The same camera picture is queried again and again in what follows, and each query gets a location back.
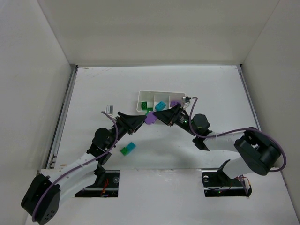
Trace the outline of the teal rounded printed lego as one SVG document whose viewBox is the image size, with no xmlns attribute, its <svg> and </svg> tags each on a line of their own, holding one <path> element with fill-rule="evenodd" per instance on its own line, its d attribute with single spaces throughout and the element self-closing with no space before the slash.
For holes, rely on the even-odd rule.
<svg viewBox="0 0 300 225">
<path fill-rule="evenodd" d="M 161 110 L 165 109 L 165 107 L 166 107 L 165 102 L 160 101 L 160 102 L 158 102 L 158 103 L 155 105 L 154 108 L 155 108 L 156 111 L 161 111 Z"/>
</svg>

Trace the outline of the purple square lego brick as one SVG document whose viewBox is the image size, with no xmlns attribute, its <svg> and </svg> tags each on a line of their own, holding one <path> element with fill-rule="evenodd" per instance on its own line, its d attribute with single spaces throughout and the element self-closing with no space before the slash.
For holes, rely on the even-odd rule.
<svg viewBox="0 0 300 225">
<path fill-rule="evenodd" d="M 180 102 L 179 101 L 171 101 L 170 102 L 170 108 L 175 107 L 177 104 L 180 104 Z"/>
</svg>

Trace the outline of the green teal lego stack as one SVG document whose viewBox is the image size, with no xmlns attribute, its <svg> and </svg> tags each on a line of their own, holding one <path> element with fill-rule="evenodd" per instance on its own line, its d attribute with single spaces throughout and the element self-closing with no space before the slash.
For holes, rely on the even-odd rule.
<svg viewBox="0 0 300 225">
<path fill-rule="evenodd" d="M 136 148 L 136 145 L 133 142 L 131 142 L 127 146 L 123 147 L 120 150 L 120 152 L 122 153 L 122 155 L 127 156 L 135 148 Z"/>
</svg>

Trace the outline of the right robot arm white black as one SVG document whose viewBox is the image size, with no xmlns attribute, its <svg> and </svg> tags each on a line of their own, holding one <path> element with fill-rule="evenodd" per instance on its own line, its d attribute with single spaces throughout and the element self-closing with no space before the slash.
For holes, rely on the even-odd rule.
<svg viewBox="0 0 300 225">
<path fill-rule="evenodd" d="M 265 176 L 282 155 L 278 144 L 252 127 L 230 134 L 218 134 L 210 130 L 204 114 L 189 116 L 179 105 L 154 112 L 154 116 L 168 126 L 177 125 L 193 135 L 192 142 L 200 150 L 237 152 L 238 158 L 226 160 L 218 169 L 219 173 L 230 179 L 247 173 Z"/>
</svg>

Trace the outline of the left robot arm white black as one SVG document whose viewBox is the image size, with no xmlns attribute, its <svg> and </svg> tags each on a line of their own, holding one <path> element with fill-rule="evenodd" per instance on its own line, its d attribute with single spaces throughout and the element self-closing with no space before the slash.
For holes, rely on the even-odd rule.
<svg viewBox="0 0 300 225">
<path fill-rule="evenodd" d="M 143 125 L 146 115 L 118 112 L 116 118 L 108 116 L 108 119 L 113 126 L 110 129 L 97 129 L 90 148 L 79 159 L 52 176 L 42 173 L 35 176 L 21 201 L 21 207 L 31 215 L 33 222 L 40 225 L 48 223 L 57 213 L 62 197 L 80 190 L 75 184 L 77 180 L 82 177 L 96 180 L 98 172 L 104 171 L 102 166 L 117 142 L 125 134 L 135 133 Z"/>
</svg>

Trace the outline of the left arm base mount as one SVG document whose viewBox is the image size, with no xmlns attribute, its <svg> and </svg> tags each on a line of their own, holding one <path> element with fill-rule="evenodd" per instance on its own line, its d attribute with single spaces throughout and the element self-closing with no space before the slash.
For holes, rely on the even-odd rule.
<svg viewBox="0 0 300 225">
<path fill-rule="evenodd" d="M 119 195 L 120 170 L 97 169 L 93 184 L 75 194 L 76 198 L 115 198 Z"/>
</svg>

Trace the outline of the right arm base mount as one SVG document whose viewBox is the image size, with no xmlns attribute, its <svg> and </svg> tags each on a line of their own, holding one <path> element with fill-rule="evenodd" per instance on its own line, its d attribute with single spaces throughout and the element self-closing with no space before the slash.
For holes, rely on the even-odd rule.
<svg viewBox="0 0 300 225">
<path fill-rule="evenodd" d="M 247 177 L 229 178 L 221 168 L 202 170 L 205 197 L 250 197 L 252 186 Z"/>
</svg>

